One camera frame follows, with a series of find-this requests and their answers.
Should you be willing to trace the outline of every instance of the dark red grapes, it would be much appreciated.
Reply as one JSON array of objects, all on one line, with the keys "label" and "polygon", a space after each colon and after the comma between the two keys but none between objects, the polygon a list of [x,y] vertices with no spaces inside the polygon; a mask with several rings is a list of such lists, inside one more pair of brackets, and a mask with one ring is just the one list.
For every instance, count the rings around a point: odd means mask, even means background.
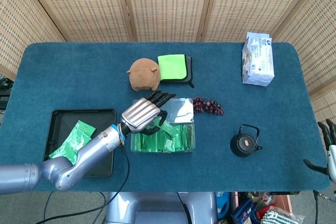
[{"label": "dark red grapes", "polygon": [[208,112],[215,115],[224,115],[222,106],[215,100],[205,101],[203,98],[196,97],[193,99],[194,113]]}]

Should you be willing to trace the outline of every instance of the robotic arm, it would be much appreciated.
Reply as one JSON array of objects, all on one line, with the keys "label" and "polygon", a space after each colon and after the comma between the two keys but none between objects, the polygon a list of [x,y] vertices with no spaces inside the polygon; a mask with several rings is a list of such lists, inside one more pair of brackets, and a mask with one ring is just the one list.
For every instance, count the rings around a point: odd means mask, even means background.
[{"label": "robotic arm", "polygon": [[329,130],[321,122],[318,122],[318,126],[322,129],[323,140],[328,156],[328,166],[316,166],[307,159],[303,161],[310,169],[329,176],[330,180],[336,184],[336,125],[330,119],[326,119],[326,122],[329,126]]},{"label": "robotic arm", "polygon": [[33,190],[42,179],[49,180],[59,191],[74,188],[89,169],[123,145],[130,132],[148,135],[157,132],[160,128],[148,130],[146,126],[158,115],[162,117],[160,125],[164,122],[167,112],[160,107],[174,96],[156,90],[141,98],[122,113],[121,123],[111,125],[82,147],[74,165],[65,157],[56,157],[39,164],[0,166],[0,194]]}]

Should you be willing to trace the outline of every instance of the black tray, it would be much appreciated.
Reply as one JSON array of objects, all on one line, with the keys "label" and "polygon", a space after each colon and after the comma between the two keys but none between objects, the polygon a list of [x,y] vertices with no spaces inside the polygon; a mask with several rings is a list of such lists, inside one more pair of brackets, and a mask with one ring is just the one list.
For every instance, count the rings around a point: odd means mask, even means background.
[{"label": "black tray", "polygon": [[[99,110],[55,110],[51,114],[49,132],[47,137],[46,148],[43,160],[48,160],[49,155],[58,149],[70,134],[78,120],[81,120],[96,128],[92,138],[100,132],[115,123],[114,109]],[[106,177],[112,174],[113,169],[113,152],[102,159],[90,171],[86,177]]]}]

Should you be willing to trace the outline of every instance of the brown plush toy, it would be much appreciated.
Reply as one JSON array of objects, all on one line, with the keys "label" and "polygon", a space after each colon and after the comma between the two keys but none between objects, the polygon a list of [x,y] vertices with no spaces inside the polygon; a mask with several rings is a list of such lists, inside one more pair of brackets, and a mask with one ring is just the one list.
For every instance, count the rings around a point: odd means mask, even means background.
[{"label": "brown plush toy", "polygon": [[156,90],[161,80],[159,65],[146,58],[136,60],[127,73],[130,75],[130,83],[135,91]]}]

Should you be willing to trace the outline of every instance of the teal felt surface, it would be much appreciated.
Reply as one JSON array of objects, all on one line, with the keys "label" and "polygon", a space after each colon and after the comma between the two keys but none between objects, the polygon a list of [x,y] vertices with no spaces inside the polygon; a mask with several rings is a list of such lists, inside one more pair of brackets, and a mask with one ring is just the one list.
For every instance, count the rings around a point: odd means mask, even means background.
[{"label": "teal felt surface", "polygon": [[[126,73],[142,57],[193,57],[195,89],[160,84],[178,98],[196,96],[222,104],[224,116],[195,115],[193,153],[143,154],[126,149],[131,173],[123,191],[293,191],[323,189],[326,176],[304,158],[327,163],[300,62],[294,47],[273,43],[275,77],[268,87],[242,84],[243,43],[54,43],[32,44],[24,52],[0,129],[0,164],[38,163],[43,158],[55,109],[115,108],[117,121],[135,92]],[[263,150],[241,158],[229,141],[240,124],[260,128]],[[121,150],[111,177],[84,178],[75,190],[116,191],[126,175]],[[47,181],[36,190],[54,190]]]}]

